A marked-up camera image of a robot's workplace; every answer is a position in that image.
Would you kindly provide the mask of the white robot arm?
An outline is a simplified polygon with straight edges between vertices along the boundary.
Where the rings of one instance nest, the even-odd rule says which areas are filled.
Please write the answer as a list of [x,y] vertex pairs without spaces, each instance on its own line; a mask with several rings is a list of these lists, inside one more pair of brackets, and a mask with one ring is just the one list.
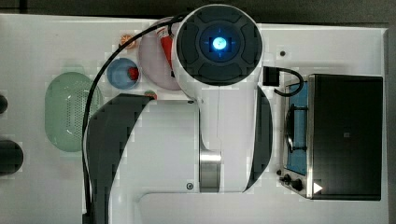
[[84,224],[142,224],[151,193],[242,193],[272,153],[271,107],[259,80],[257,24],[226,5],[180,23],[172,69],[183,100],[120,94],[90,119],[83,138],[91,196]]

